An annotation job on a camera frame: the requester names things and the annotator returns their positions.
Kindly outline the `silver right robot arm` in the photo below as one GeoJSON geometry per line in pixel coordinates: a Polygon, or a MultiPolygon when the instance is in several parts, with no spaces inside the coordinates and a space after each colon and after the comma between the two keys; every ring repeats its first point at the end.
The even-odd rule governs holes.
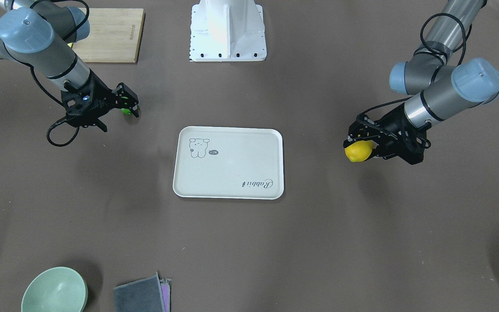
{"type": "Polygon", "coordinates": [[[89,34],[87,15],[70,6],[48,0],[4,0],[0,18],[0,59],[36,69],[61,90],[58,103],[65,116],[57,125],[96,126],[111,109],[139,117],[137,95],[124,83],[109,88],[68,46],[89,34]]]}

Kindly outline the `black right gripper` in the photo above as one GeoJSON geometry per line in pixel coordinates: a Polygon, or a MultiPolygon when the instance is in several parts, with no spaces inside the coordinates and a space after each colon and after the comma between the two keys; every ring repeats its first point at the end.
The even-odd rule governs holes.
{"type": "Polygon", "coordinates": [[[67,105],[66,122],[72,127],[98,127],[107,132],[107,125],[100,117],[106,115],[111,109],[128,108],[135,118],[140,117],[139,99],[125,83],[121,82],[113,90],[109,89],[99,77],[90,72],[89,77],[81,87],[73,87],[70,81],[65,80],[62,91],[62,101],[67,105]]]}

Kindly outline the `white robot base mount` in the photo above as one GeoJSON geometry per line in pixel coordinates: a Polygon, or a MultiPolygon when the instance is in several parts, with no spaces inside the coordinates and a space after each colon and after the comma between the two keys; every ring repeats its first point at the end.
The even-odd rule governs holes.
{"type": "Polygon", "coordinates": [[[253,0],[201,0],[191,8],[190,31],[192,62],[267,58],[263,8],[253,0]]]}

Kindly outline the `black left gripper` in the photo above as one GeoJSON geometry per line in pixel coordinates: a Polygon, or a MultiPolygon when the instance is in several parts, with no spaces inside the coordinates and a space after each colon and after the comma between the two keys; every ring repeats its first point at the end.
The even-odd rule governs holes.
{"type": "Polygon", "coordinates": [[[430,128],[432,128],[430,120],[416,128],[408,120],[404,104],[401,104],[377,121],[370,119],[366,114],[358,114],[355,122],[349,127],[343,148],[360,141],[370,142],[373,144],[371,158],[388,160],[399,157],[408,164],[415,165],[424,160],[424,150],[431,146],[431,142],[427,139],[427,131],[430,128]],[[380,131],[376,129],[379,126],[394,136],[380,135],[380,131]]]}

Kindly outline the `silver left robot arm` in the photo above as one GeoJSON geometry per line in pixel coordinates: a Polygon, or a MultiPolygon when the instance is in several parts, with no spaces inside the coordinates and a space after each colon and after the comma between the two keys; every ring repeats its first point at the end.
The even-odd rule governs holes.
{"type": "Polygon", "coordinates": [[[448,64],[454,53],[465,53],[473,20],[485,5],[485,0],[450,0],[431,16],[435,23],[426,36],[420,34],[410,61],[397,63],[390,73],[390,88],[408,97],[393,101],[396,107],[378,120],[366,112],[357,115],[343,143],[351,162],[398,157],[418,164],[431,147],[428,130],[499,96],[499,71],[487,60],[448,64]]]}

